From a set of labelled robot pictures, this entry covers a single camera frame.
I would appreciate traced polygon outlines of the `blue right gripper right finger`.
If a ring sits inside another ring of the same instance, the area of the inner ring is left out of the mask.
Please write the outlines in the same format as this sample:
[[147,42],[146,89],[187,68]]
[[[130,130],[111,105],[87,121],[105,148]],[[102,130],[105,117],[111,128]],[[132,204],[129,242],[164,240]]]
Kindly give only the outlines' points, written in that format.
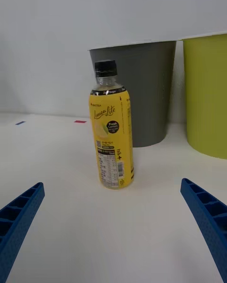
[[187,178],[180,192],[209,248],[223,282],[227,282],[227,206]]

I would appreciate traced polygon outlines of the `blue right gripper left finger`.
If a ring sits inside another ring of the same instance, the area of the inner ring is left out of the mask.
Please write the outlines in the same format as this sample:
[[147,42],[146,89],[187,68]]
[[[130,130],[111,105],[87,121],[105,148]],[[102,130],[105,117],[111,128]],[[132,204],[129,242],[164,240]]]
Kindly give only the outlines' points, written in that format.
[[0,210],[0,282],[5,283],[44,199],[39,182]]

